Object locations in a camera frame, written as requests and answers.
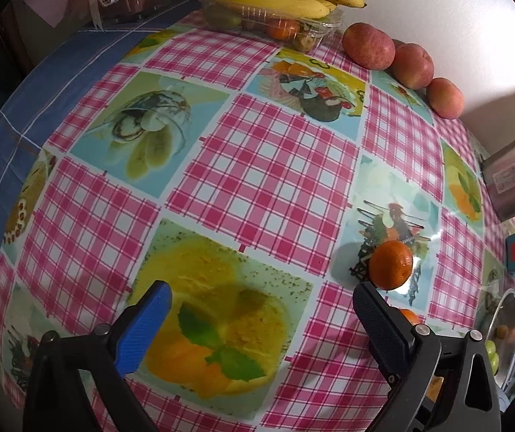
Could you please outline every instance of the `orange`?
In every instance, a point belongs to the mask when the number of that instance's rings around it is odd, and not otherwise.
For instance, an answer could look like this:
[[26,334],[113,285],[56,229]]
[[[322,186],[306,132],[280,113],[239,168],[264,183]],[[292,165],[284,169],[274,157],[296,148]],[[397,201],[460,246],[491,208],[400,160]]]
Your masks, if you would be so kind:
[[369,260],[369,279],[386,291],[397,289],[411,275],[414,255],[411,249],[399,240],[383,242]]
[[419,325],[421,322],[419,321],[417,315],[409,309],[399,309],[401,314],[411,323],[411,325]]
[[272,39],[286,41],[291,39],[301,30],[301,25],[293,19],[280,19],[270,21],[267,26],[267,34]]

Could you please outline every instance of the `metal bolt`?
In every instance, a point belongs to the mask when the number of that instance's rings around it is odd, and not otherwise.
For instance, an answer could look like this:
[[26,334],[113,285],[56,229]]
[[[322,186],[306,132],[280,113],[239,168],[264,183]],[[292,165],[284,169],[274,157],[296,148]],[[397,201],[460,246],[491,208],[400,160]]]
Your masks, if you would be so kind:
[[41,337],[42,343],[51,343],[56,337],[58,336],[58,333],[54,330],[48,331],[46,334],[44,334]]
[[417,334],[420,334],[421,336],[428,336],[429,333],[431,333],[431,330],[429,329],[429,327],[427,325],[423,325],[423,324],[416,325],[415,331],[417,332]]
[[471,339],[474,341],[481,341],[483,339],[483,334],[476,329],[471,330],[469,336],[471,336]]
[[93,329],[93,333],[97,334],[97,336],[105,336],[109,333],[109,329],[111,326],[107,323],[100,323]]

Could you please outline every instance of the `table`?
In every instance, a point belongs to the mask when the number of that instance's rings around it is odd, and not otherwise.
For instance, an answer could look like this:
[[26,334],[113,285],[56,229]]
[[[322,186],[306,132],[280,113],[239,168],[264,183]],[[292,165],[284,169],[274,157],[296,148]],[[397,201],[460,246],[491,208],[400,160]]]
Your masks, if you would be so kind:
[[351,308],[373,247],[412,248],[383,295],[437,331],[472,327],[504,274],[469,134],[337,36],[299,54],[191,5],[105,48],[77,34],[0,112],[0,382],[22,407],[45,331],[111,323],[164,279],[172,311],[128,377],[160,427],[365,430],[389,390]]

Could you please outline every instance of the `plastic container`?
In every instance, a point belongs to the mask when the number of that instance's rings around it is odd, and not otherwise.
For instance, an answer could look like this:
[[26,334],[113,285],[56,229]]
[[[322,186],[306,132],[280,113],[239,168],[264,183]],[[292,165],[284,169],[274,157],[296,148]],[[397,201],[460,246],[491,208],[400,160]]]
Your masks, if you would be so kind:
[[232,1],[200,1],[212,30],[266,39],[304,53],[315,50],[342,25],[343,13],[338,8],[322,19],[305,19]]

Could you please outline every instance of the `printed lemon image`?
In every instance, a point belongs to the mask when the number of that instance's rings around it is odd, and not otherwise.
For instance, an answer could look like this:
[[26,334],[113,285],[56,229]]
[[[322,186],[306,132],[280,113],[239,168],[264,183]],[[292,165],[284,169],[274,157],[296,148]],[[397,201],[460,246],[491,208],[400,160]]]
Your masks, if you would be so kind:
[[128,304],[156,279],[172,288],[172,310],[138,374],[222,412],[254,415],[311,285],[169,220],[156,232]]
[[477,178],[451,147],[445,143],[442,146],[446,187],[444,204],[480,233],[483,221]]

